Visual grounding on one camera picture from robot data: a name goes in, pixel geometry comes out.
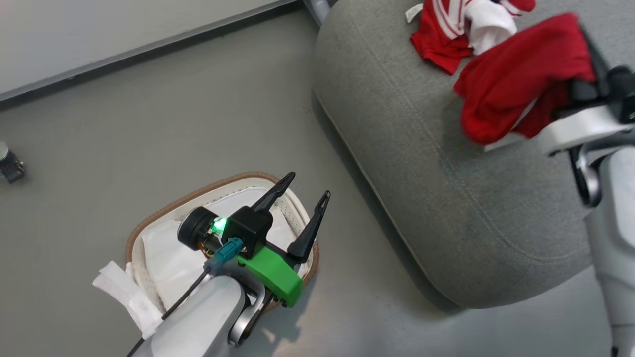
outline gray ottoman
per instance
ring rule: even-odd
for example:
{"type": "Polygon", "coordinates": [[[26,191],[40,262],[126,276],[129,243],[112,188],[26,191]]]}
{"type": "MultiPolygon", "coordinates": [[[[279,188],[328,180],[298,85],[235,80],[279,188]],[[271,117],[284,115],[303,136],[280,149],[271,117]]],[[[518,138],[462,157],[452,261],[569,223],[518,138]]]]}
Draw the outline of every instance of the gray ottoman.
{"type": "MultiPolygon", "coordinates": [[[[460,127],[458,79],[423,63],[404,13],[340,0],[317,39],[314,90],[432,284],[463,307],[512,304],[591,263],[570,165],[532,142],[483,152],[460,127]]],[[[632,0],[539,2],[525,27],[581,11],[612,63],[635,63],[632,0]]]]}

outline clothes pile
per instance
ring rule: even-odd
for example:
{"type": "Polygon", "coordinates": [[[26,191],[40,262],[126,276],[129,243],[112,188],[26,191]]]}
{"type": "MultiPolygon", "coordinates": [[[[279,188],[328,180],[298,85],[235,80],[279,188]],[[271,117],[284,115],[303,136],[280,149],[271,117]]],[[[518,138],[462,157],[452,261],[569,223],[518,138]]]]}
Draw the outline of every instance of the clothes pile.
{"type": "MultiPolygon", "coordinates": [[[[568,103],[569,80],[596,80],[574,13],[516,33],[514,17],[533,10],[535,0],[426,0],[421,7],[410,41],[424,60],[452,75],[464,57],[477,55],[454,90],[465,98],[464,131],[479,144],[512,131],[538,135],[553,110],[568,103]]],[[[412,10],[406,17],[413,17],[412,10]]]]}

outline green light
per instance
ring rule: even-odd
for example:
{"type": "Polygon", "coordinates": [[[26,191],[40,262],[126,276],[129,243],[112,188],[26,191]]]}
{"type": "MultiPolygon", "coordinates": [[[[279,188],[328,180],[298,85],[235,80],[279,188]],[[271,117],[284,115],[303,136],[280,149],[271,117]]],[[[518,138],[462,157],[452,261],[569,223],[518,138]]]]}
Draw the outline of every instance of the green light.
{"type": "Polygon", "coordinates": [[[221,233],[223,233],[226,224],[227,218],[219,218],[211,225],[211,230],[212,232],[220,235],[221,233]]]}

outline red cloth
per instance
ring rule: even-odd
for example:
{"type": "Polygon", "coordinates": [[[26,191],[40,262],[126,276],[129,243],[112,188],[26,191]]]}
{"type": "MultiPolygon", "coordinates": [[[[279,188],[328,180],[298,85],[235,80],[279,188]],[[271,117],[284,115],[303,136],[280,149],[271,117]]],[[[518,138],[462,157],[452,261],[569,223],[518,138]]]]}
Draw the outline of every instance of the red cloth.
{"type": "Polygon", "coordinates": [[[589,48],[573,13],[517,33],[463,70],[454,86],[465,98],[463,129],[479,144],[496,142],[538,98],[513,129],[534,137],[550,123],[551,112],[567,104],[569,79],[595,81],[589,48]]]}
{"type": "MultiPolygon", "coordinates": [[[[430,60],[449,75],[454,74],[461,59],[472,55],[465,34],[465,6],[472,0],[425,0],[419,30],[410,42],[423,60],[430,60]]],[[[512,15],[521,16],[533,10],[535,0],[501,0],[512,15]]]]}

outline white label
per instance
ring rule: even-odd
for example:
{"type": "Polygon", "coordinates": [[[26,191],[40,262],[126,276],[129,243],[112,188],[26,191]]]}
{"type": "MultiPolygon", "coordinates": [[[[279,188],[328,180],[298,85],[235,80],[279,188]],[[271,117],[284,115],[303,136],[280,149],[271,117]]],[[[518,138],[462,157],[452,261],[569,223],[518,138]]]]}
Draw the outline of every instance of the white label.
{"type": "Polygon", "coordinates": [[[415,18],[415,16],[421,12],[421,10],[424,9],[424,5],[423,4],[418,4],[413,6],[410,10],[406,11],[406,21],[408,21],[408,23],[411,23],[412,20],[415,18]]]}

